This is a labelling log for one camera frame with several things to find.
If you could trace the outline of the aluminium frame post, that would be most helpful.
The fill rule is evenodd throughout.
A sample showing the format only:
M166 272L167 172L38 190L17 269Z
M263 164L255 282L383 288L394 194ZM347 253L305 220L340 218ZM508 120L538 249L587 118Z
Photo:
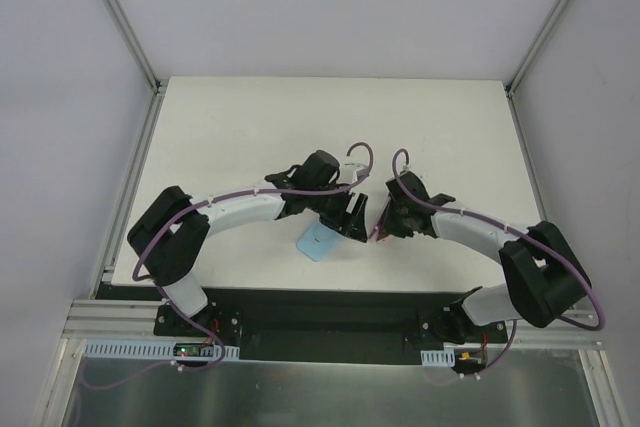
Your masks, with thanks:
M165 83L156 74L120 0L101 0L145 83L154 94L164 92Z
M536 31L526 53L519 62L514 74L505 84L505 93L508 99L512 99L514 97L516 91L528 75L529 71L533 68L536 59L542 53L556 28L560 25L561 20L568 11L572 2L573 0L555 0L552 4L542 24Z

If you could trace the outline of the left aluminium frame post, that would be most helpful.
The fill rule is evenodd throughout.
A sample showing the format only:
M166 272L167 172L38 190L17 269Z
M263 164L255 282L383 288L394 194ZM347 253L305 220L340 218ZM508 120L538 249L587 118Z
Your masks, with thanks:
M154 94L164 92L165 83L156 74L120 0L101 0L145 83Z

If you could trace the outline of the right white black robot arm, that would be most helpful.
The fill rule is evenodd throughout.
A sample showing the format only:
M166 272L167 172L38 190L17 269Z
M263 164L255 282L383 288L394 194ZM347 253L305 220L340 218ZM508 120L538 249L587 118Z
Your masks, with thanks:
M411 171L386 183L380 237L417 234L457 243L496 262L504 282L476 287L440 308L428 324L444 342L473 341L485 328L523 320L545 328L587 295L591 281L559 228L541 221L510 227L466 209L447 194L430 196Z

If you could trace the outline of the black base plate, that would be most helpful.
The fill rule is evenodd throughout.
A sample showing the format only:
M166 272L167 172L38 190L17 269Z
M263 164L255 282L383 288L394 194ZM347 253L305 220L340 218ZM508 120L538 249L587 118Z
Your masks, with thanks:
M162 302L153 334L176 337L179 361L264 361L423 365L429 354L444 366L476 372L487 349L511 346L503 321L486 326L446 321L457 293L345 292L208 288L202 312L188 319Z

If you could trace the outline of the light blue phone case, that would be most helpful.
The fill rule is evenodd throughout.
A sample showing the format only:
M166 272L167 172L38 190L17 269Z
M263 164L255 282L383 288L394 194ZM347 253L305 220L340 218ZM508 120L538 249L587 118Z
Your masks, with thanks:
M334 230L314 221L296 241L296 248L313 262L327 258L342 242L343 237Z

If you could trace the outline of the black smartphone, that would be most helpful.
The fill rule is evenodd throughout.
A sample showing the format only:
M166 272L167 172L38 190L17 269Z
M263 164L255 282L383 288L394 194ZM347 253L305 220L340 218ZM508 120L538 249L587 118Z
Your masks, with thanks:
M388 196L383 210L376 221L370 239L374 242L382 242L383 240L393 237L394 228L394 201Z

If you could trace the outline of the pink phone case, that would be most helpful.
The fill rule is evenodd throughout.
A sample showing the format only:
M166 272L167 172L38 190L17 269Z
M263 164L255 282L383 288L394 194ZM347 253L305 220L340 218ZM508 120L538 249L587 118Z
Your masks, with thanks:
M388 196L384 207L374 223L369 239L379 243L389 238L399 238L400 227L395 202Z

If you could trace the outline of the right aluminium frame post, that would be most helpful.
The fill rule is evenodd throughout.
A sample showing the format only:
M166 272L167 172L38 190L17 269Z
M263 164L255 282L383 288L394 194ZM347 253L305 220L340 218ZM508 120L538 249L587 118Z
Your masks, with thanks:
M514 97L516 91L528 75L529 71L533 68L536 59L542 53L556 28L560 25L561 20L568 11L572 2L573 0L555 0L552 4L542 24L536 31L526 53L519 62L514 74L505 84L505 93L508 99L512 99Z

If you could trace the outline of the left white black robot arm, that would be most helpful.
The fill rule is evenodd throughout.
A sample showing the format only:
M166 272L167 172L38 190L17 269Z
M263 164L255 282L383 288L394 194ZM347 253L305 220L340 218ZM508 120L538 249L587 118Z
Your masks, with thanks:
M136 221L127 242L138 257L134 281L149 280L188 335L219 338L214 306L192 269L205 241L254 222L317 214L320 224L351 240L366 242L367 196L355 194L374 162L339 161L324 150L304 162L268 174L243 190L217 196L192 196L177 185L165 188Z

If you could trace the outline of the metal front sheet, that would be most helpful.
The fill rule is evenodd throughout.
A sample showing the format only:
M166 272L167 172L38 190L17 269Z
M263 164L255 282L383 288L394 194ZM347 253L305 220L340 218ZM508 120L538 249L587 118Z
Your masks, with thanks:
M444 368L88 358L62 341L38 426L625 426L606 355L511 349L460 378Z

